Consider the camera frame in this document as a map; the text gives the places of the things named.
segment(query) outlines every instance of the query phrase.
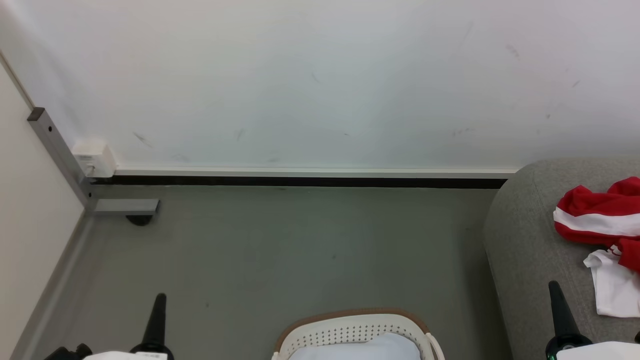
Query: baseboard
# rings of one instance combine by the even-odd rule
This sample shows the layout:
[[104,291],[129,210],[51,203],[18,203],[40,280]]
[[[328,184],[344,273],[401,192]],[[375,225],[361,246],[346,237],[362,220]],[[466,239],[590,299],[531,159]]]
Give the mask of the baseboard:
[[517,169],[120,167],[110,185],[350,186],[498,189]]
[[218,177],[348,177],[386,179],[508,179],[517,168],[235,168],[235,167],[127,167],[117,176]]

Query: gray metal post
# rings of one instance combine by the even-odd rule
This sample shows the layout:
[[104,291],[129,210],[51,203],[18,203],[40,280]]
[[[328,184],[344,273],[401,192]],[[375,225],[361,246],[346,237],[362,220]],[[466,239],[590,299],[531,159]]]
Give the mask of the gray metal post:
[[94,215],[127,216],[149,216],[157,212],[159,199],[99,199],[95,185],[84,175],[46,110],[33,108],[27,121],[87,211]]

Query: electrical outlet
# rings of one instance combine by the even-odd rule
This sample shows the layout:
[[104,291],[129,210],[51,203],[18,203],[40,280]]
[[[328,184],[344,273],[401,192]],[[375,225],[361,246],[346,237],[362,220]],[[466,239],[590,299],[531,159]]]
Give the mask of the electrical outlet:
[[116,171],[116,161],[102,140],[81,140],[71,152],[86,177],[112,177]]

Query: basket rim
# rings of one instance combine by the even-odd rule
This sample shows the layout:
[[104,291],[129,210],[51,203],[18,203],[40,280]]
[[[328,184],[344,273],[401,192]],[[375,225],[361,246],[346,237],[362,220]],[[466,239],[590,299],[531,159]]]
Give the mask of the basket rim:
[[335,311],[332,313],[310,316],[308,318],[304,318],[304,319],[298,320],[297,322],[292,323],[281,333],[280,337],[278,338],[278,341],[276,342],[275,352],[280,352],[280,349],[282,348],[282,343],[284,343],[284,339],[286,339],[286,337],[293,330],[303,325],[308,325],[310,323],[320,322],[324,320],[331,320],[335,318],[344,318],[347,316],[376,315],[376,314],[389,314],[389,315],[403,316],[413,321],[416,325],[418,325],[418,327],[420,328],[420,330],[422,330],[424,334],[429,332],[429,328],[427,327],[427,325],[418,316],[406,310],[399,309],[397,307],[368,307],[364,309],[342,310],[342,311]]

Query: beige wall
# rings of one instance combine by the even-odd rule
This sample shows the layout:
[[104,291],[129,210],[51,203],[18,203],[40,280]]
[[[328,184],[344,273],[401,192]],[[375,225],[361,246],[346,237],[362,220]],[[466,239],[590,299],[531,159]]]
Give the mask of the beige wall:
[[638,13],[631,0],[0,0],[0,48],[67,143],[105,140],[119,174],[459,177],[639,153]]
[[0,65],[0,359],[13,352],[83,212],[30,112]]

